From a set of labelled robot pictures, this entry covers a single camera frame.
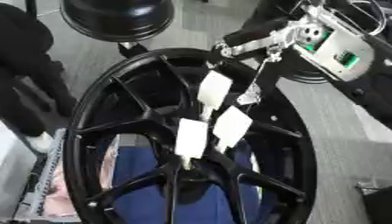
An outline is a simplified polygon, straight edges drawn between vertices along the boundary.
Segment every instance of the robotic arm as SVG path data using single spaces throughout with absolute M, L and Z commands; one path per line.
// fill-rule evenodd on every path
M 392 129 L 392 45 L 323 5 L 303 3 L 301 8 L 304 15 L 299 20 L 277 19 L 229 34 L 214 50 L 239 60 L 262 55 L 262 71 L 255 82 L 264 95 L 276 85 L 281 63 L 300 57 Z

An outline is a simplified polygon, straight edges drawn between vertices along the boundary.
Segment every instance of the person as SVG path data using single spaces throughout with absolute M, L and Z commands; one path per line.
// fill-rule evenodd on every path
M 31 146 L 46 152 L 52 138 L 39 117 L 20 100 L 12 86 L 15 76 L 29 76 L 50 98 L 58 113 L 68 117 L 76 103 L 61 79 L 62 69 L 47 54 L 53 35 L 35 17 L 7 3 L 0 3 L 0 117 L 21 134 Z

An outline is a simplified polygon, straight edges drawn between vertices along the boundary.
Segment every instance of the black machine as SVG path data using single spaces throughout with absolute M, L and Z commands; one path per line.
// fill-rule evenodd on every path
M 370 6 L 378 9 L 375 1 Z M 150 38 L 174 17 L 169 0 L 63 0 L 61 9 L 76 31 L 112 42 Z M 227 195 L 234 222 L 247 223 L 239 190 L 243 183 L 262 187 L 263 198 L 270 198 L 261 202 L 267 212 L 257 223 L 306 223 L 316 195 L 316 158 L 303 121 L 276 83 L 289 71 L 305 68 L 302 79 L 331 82 L 392 128 L 388 95 L 392 46 L 377 37 L 385 17 L 377 14 L 377 23 L 365 18 L 360 26 L 354 22 L 357 10 L 341 2 L 262 1 L 244 27 L 224 37 L 211 52 L 164 49 L 111 67 L 81 99 L 66 135 L 66 183 L 81 219 L 94 224 L 124 223 L 113 202 L 157 185 L 166 198 L 165 223 L 175 223 L 176 206 L 190 203 L 184 199 L 189 192 L 192 202 L 210 185 L 217 185 Z M 370 31 L 373 24 L 379 27 Z M 241 63 L 248 58 L 259 59 L 257 70 Z M 288 61 L 300 61 L 300 66 L 285 66 Z M 197 89 L 211 70 L 234 84 L 210 123 L 214 126 L 216 117 L 233 105 L 247 113 L 253 123 L 243 141 L 262 172 L 236 164 L 235 148 L 218 152 L 213 133 L 208 133 L 203 157 L 192 159 L 192 169 L 184 169 L 174 152 L 179 119 L 199 119 L 202 105 L 196 99 Z M 158 166 L 103 191 L 97 167 L 104 151 L 97 149 L 107 148 L 122 133 L 146 136 Z

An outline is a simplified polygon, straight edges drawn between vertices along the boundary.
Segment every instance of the blue fabric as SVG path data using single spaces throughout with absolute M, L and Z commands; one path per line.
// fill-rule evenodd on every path
M 250 151 L 243 147 L 235 155 L 238 164 L 251 167 Z M 121 147 L 116 160 L 113 185 L 146 173 L 155 168 L 157 162 L 148 147 Z M 259 211 L 259 199 L 253 186 L 241 185 L 241 196 L 249 223 L 254 223 Z M 165 198 L 156 186 L 131 192 L 119 198 L 114 208 L 129 224 L 165 222 Z M 234 223 L 224 192 L 215 185 L 209 187 L 204 196 L 190 205 L 178 205 L 175 222 L 181 224 L 229 224 Z

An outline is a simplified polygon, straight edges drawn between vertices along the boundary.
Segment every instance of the cable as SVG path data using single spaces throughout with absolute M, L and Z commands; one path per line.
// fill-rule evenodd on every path
M 378 35 L 385 29 L 385 27 L 387 26 L 388 20 L 387 20 L 385 13 L 382 11 L 382 7 L 379 5 L 379 3 L 377 3 L 375 0 L 353 0 L 353 1 L 351 1 L 351 3 L 353 3 L 354 6 L 355 6 L 355 4 L 371 4 L 373 6 L 372 9 L 375 10 L 374 13 L 378 16 L 378 24 L 379 25 L 375 30 L 373 30 L 369 33 L 370 35 L 372 35 L 372 36 Z M 364 11 L 361 7 L 355 6 L 355 8 L 357 8 L 362 13 L 368 15 L 368 13 L 366 11 Z

